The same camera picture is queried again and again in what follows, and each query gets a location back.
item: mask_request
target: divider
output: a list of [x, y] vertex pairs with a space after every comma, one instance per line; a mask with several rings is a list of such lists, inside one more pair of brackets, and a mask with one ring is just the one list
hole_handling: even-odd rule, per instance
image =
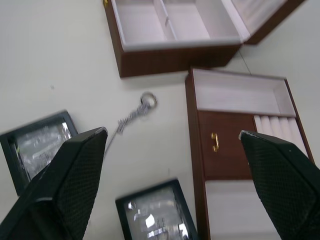
[[307, 150], [294, 117], [254, 116], [256, 131], [295, 144], [306, 156]]
[[176, 41], [177, 36], [169, 19], [168, 12], [163, 0], [153, 0], [153, 4], [167, 40]]

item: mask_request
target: drawer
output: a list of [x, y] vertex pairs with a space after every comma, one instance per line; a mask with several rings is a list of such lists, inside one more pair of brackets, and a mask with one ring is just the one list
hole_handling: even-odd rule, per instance
[[[241, 130], [256, 131], [250, 114], [199, 111], [200, 138], [206, 180], [251, 179], [245, 151], [239, 140]], [[218, 138], [219, 148], [212, 134]]]

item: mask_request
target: metal ring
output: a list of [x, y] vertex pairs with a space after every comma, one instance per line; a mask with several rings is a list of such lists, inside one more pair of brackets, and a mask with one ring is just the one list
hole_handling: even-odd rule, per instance
[[158, 105], [158, 101], [157, 98], [155, 97], [155, 95], [153, 95], [151, 92], [144, 92], [140, 98], [140, 102], [143, 103], [149, 103], [150, 107], [152, 109], [156, 108], [156, 106]]

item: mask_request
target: metal chain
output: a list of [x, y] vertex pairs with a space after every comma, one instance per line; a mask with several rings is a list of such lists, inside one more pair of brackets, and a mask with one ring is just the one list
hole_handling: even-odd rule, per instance
[[105, 144], [103, 159], [106, 158], [106, 154], [107, 154], [113, 140], [115, 139], [116, 135], [122, 134], [126, 126], [128, 126], [130, 123], [132, 123], [138, 117], [146, 116], [158, 104], [156, 97], [150, 92], [143, 93], [140, 98], [140, 102], [141, 103], [136, 110], [132, 111], [129, 114], [129, 116], [127, 116], [126, 118], [120, 119], [118, 121], [118, 127], [115, 129], [115, 131], [113, 132], [113, 134], [109, 138], [108, 142]]

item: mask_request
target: drawer pull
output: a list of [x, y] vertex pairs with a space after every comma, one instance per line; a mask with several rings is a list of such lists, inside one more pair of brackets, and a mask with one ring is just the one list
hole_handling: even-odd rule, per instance
[[213, 149], [213, 151], [214, 151], [215, 153], [217, 153], [218, 150], [219, 150], [218, 134], [216, 134], [216, 133], [211, 133], [211, 139], [212, 139], [212, 140], [215, 140], [215, 145], [212, 147], [212, 149]]

